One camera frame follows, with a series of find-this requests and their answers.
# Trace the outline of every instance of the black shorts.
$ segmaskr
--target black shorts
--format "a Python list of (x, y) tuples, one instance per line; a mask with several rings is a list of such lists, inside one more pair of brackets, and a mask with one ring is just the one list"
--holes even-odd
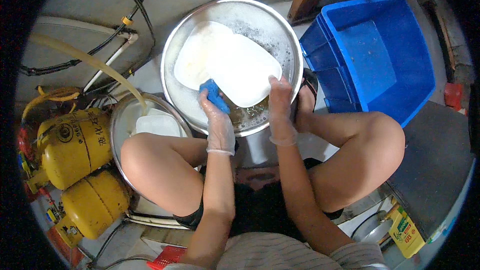
[[(303, 160), (305, 167), (310, 169), (321, 164), (321, 161), (308, 158)], [(280, 182), (269, 183), (260, 190), (254, 191), (246, 184), (234, 184), (235, 190), (235, 219), (232, 222), (229, 237), (243, 233), (265, 232), (278, 233), (305, 242), (298, 228), (290, 219), (283, 199)], [(198, 210), (194, 213), (178, 217), (173, 216), (180, 225), (196, 230), (204, 212), (203, 198)], [(333, 213), (324, 213), (331, 220), (337, 219), (343, 209)]]

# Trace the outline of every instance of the blue sponge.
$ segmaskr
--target blue sponge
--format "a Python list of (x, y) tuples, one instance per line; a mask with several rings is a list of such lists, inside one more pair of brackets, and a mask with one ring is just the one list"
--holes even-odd
[(213, 79), (209, 79), (202, 83), (198, 92), (201, 93), (204, 89), (208, 90), (208, 100), (210, 100), (220, 111), (230, 114), (230, 107), (225, 103), (223, 98), (220, 97), (219, 87)]

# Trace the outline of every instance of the transparent disposable glove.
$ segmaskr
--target transparent disposable glove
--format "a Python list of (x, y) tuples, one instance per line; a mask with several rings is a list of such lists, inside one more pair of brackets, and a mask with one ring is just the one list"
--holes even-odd
[(277, 80), (275, 76), (268, 77), (270, 81), (270, 97), (268, 99), (268, 121), (272, 136), (270, 141), (278, 146), (291, 146), (297, 143), (297, 130), (290, 119), (292, 86), (282, 76)]
[(200, 105), (208, 118), (207, 152), (235, 154), (235, 135), (229, 115), (220, 111), (207, 99), (208, 90), (200, 93)]

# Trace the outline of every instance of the blue bin rim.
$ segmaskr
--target blue bin rim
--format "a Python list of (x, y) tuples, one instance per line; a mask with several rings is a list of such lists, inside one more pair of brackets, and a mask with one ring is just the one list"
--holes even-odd
[[(363, 111), (368, 111), (369, 109), (368, 109), (368, 106), (367, 106), (368, 103), (365, 102), (365, 100), (363, 99), (365, 97), (363, 95), (363, 90), (360, 87), (360, 82), (358, 80), (357, 71), (355, 70), (355, 66), (353, 65), (352, 61), (348, 58), (345, 58), (345, 56), (343, 54), (343, 51), (341, 50), (341, 48), (345, 48), (345, 45), (343, 44), (343, 41), (340, 38), (337, 30), (334, 28), (334, 25), (333, 25), (332, 21), (327, 17), (327, 12), (330, 11), (330, 10), (334, 10), (334, 9), (340, 9), (340, 8), (356, 6), (356, 5), (360, 5), (360, 4), (364, 4), (364, 3), (381, 2), (381, 1), (401, 1), (402, 3), (404, 3), (405, 5), (408, 6), (408, 10), (410, 12), (410, 15), (412, 16), (413, 20), (415, 21), (415, 24), (417, 24), (418, 31), (422, 35), (421, 41), (422, 41), (422, 44), (424, 45), (424, 48), (427, 49), (427, 55), (428, 55), (428, 59), (429, 59), (430, 68), (432, 69), (432, 75), (434, 76), (434, 74), (433, 74), (434, 65), (432, 64), (432, 57), (430, 56), (430, 51), (427, 47), (425, 37), (423, 37), (422, 30), (420, 29), (420, 25), (417, 21), (417, 17), (415, 16), (415, 14), (413, 14), (413, 11), (411, 10), (407, 0), (348, 0), (348, 1), (337, 2), (337, 3), (332, 3), (332, 4), (325, 5), (324, 7), (321, 8), (321, 15), (319, 15), (319, 16), (321, 16), (323, 18), (323, 20), (327, 23), (327, 29), (330, 30), (330, 32), (333, 35), (334, 41), (337, 42), (337, 45), (340, 48), (340, 52), (342, 53), (342, 57), (345, 61), (345, 64), (347, 65), (348, 71), (351, 74), (350, 76), (351, 76), (351, 79), (353, 81), (355, 90), (357, 91), (358, 100), (359, 100), (360, 106), (361, 106)], [(434, 93), (435, 87), (436, 87), (436, 81), (435, 81), (435, 78), (434, 78), (433, 87), (432, 87), (431, 91), (429, 92), (428, 96), (425, 99), (422, 100), (421, 104), (417, 107), (417, 109), (415, 111), (413, 111), (411, 113), (411, 115), (403, 121), (403, 123), (400, 123), (402, 125), (402, 127), (405, 127), (405, 125), (408, 122), (410, 122), (410, 120), (418, 113), (418, 111), (420, 111), (420, 109), (423, 107), (423, 105), (426, 104), (428, 99)]]

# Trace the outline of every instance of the blue container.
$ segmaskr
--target blue container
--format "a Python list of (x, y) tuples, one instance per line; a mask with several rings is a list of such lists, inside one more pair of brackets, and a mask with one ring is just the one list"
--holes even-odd
[(435, 90), (430, 54), (406, 0), (324, 6), (300, 45), (331, 113), (380, 111), (405, 127)]

